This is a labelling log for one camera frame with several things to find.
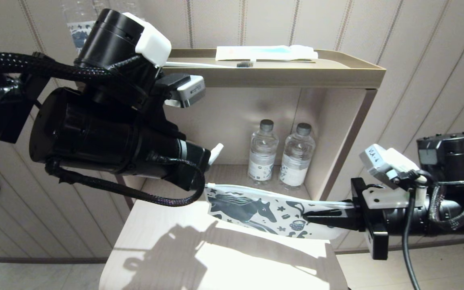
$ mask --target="horse illustration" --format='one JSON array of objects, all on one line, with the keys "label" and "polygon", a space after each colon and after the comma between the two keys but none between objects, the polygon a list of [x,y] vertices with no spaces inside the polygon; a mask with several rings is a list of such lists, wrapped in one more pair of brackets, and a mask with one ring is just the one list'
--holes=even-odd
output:
[{"label": "horse illustration", "polygon": [[267,218],[270,222],[277,222],[277,219],[269,209],[269,202],[263,203],[261,199],[254,201],[247,197],[232,195],[215,195],[214,197],[208,197],[208,200],[211,203],[211,212],[221,211],[227,216],[260,231],[277,234],[269,227],[250,220],[256,213],[259,213],[259,215]]}]

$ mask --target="plastic bottle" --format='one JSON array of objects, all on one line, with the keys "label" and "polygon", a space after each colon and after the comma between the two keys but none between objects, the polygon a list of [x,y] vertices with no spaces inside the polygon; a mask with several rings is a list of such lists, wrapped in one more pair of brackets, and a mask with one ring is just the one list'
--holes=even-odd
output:
[{"label": "plastic bottle", "polygon": [[61,0],[61,3],[72,41],[80,53],[99,13],[110,8],[110,3],[108,0]]},{"label": "plastic bottle", "polygon": [[248,176],[255,184],[263,185],[271,180],[277,146],[278,137],[273,132],[273,121],[261,121],[260,130],[252,134],[250,142]]},{"label": "plastic bottle", "polygon": [[316,143],[311,137],[311,125],[300,123],[296,133],[286,139],[279,179],[286,189],[299,189],[304,183]]},{"label": "plastic bottle", "polygon": [[112,9],[120,13],[130,12],[142,20],[146,20],[144,9],[142,9],[140,0],[114,0],[112,2]]}]

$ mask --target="bottle cap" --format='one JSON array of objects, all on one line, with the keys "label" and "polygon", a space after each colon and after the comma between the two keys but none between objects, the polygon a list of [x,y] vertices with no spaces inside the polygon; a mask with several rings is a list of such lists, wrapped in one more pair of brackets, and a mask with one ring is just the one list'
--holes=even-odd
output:
[{"label": "bottle cap", "polygon": [[273,130],[273,121],[264,119],[263,121],[261,121],[260,127],[261,130],[264,132],[271,132],[271,130]]},{"label": "bottle cap", "polygon": [[311,125],[307,123],[300,123],[296,126],[296,133],[302,136],[308,136],[311,134]]}]

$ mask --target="striped wallpaper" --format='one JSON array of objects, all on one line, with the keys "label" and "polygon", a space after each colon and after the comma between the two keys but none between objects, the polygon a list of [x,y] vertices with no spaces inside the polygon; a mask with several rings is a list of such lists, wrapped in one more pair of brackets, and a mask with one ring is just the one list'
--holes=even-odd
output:
[{"label": "striped wallpaper", "polygon": [[[174,48],[302,44],[387,69],[329,200],[350,195],[350,178],[371,179],[357,155],[372,143],[417,161],[415,139],[464,131],[464,0],[137,1]],[[118,0],[110,2],[116,6]],[[71,63],[76,52],[59,1],[0,0],[0,51],[40,51]],[[74,84],[50,81],[40,100],[59,86]],[[108,257],[129,214],[125,201],[81,185],[59,185],[32,163],[27,140],[36,114],[17,144],[0,143],[0,257]],[[333,245],[341,251],[366,246],[356,232]]]}]

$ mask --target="shelf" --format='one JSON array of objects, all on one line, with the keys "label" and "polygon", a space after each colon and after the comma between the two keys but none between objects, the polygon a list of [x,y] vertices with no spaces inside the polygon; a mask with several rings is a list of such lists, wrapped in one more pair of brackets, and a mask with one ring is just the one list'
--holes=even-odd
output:
[{"label": "shelf", "polygon": [[[265,186],[257,186],[247,177],[248,165],[213,165],[205,174],[205,182],[216,184],[234,184],[263,189],[265,191],[273,191],[287,196],[292,196],[302,199],[310,199],[307,189],[304,185],[297,191],[289,191],[278,183],[278,172],[280,166],[274,167],[273,178]],[[164,181],[149,178],[143,186],[143,191],[168,198],[183,198],[190,193],[176,187],[175,185]]]},{"label": "shelf", "polygon": [[235,68],[239,61],[216,61],[216,50],[172,50],[169,61],[219,64],[232,68],[164,68],[166,73],[201,75],[207,87],[379,88],[385,69],[353,56],[315,50],[312,61],[258,61]]}]

